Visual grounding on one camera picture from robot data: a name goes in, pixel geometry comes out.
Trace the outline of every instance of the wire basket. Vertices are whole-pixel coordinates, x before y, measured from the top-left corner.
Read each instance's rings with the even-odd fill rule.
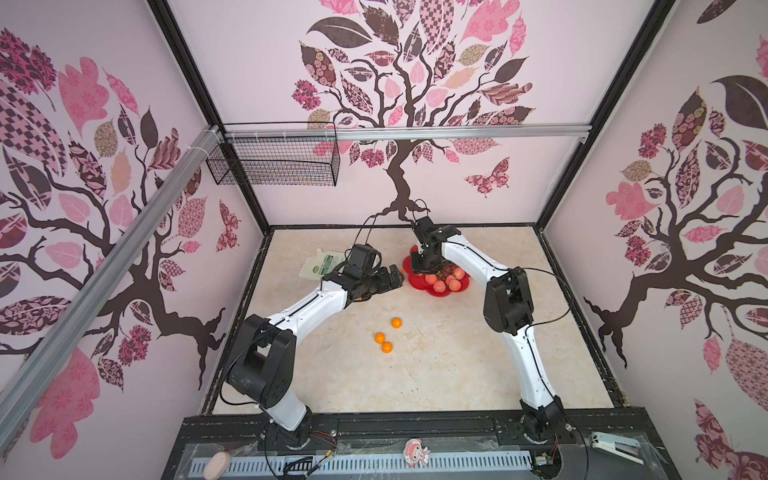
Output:
[[[326,185],[336,186],[339,177],[339,142],[330,122],[301,123],[317,132],[266,130],[226,138],[207,158],[217,185]]]

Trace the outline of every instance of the pink wall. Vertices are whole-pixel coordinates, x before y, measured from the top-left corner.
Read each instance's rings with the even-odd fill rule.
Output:
[[[395,2],[360,0],[236,1],[219,8],[194,0],[173,7],[225,121],[311,117],[345,124],[349,118],[349,127],[387,127],[451,118],[474,124],[486,113],[527,124],[587,123],[651,3],[405,0],[396,11]],[[359,33],[349,36],[337,25]],[[410,51],[415,44],[412,34],[426,46],[424,62],[407,55],[395,60],[399,46]],[[486,58],[497,48],[501,57],[486,74]],[[441,78],[429,77],[435,66]],[[505,75],[513,66],[518,72]],[[510,108],[514,114],[500,113]],[[361,223],[376,213],[386,214],[380,223],[399,223],[419,198],[439,221],[535,221],[574,139],[496,143],[473,149],[445,140],[401,142],[400,156],[390,159],[381,141],[359,146],[361,155],[372,149],[367,163],[345,145],[336,187],[255,190],[274,224]],[[410,155],[419,148],[432,159]],[[508,178],[493,177],[504,159]],[[487,196],[478,192],[483,185],[493,189]],[[395,211],[387,214],[392,203]]]
[[[5,385],[205,123],[141,0],[25,2],[0,28]],[[199,412],[259,242],[238,189],[203,167],[0,476],[159,476],[181,419]]]
[[[680,4],[546,233],[681,476],[765,478],[768,5],[712,5]]]

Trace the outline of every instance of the pink figurine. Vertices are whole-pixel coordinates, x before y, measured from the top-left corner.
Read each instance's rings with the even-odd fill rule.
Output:
[[[406,447],[402,450],[402,455],[406,457],[406,463],[409,467],[424,467],[429,463],[429,449],[422,447],[421,439],[410,439],[406,442]]]

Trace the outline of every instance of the butterfly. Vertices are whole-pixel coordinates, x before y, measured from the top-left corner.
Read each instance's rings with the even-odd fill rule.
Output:
[[[237,215],[231,214],[229,207],[224,205],[224,202],[219,200],[219,211],[221,212],[221,220],[224,220],[224,232],[219,236],[219,241],[216,242],[216,251],[220,252],[225,248],[234,248],[237,243],[237,227],[242,220],[237,219]]]
[[[471,175],[466,177],[464,180],[468,181],[469,184],[473,187],[477,187],[478,192],[488,198],[488,192],[493,190],[494,185],[496,187],[509,188],[509,185],[507,185],[507,182],[509,181],[509,175],[504,173],[507,170],[509,170],[509,157],[506,157],[504,160],[498,162],[498,165],[496,165],[496,167],[494,167],[493,171],[491,172],[490,177],[486,177],[485,175]]]

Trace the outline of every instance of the marble floor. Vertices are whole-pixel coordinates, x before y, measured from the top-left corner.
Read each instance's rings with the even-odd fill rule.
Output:
[[[498,262],[550,270],[530,227],[461,231]],[[248,313],[269,316],[305,296],[317,286],[316,281],[299,277],[306,258],[318,248],[343,252],[356,233],[357,229],[276,231]],[[382,264],[401,266],[415,237],[406,228],[374,229],[369,243],[382,253]],[[528,279],[535,321],[554,319],[568,308],[554,277],[529,271]],[[485,286],[476,282],[465,292],[435,298],[406,281],[398,290],[352,304],[298,346],[293,390],[313,412],[519,409],[518,377],[508,347],[483,320],[484,296]],[[396,316],[402,319],[400,329],[390,324]],[[374,342],[378,332],[392,343],[390,354]],[[536,327],[536,337],[544,367],[565,408],[612,407],[571,314]],[[226,383],[223,394],[230,402],[247,400]],[[254,406],[221,401],[214,408],[214,414],[255,411]]]

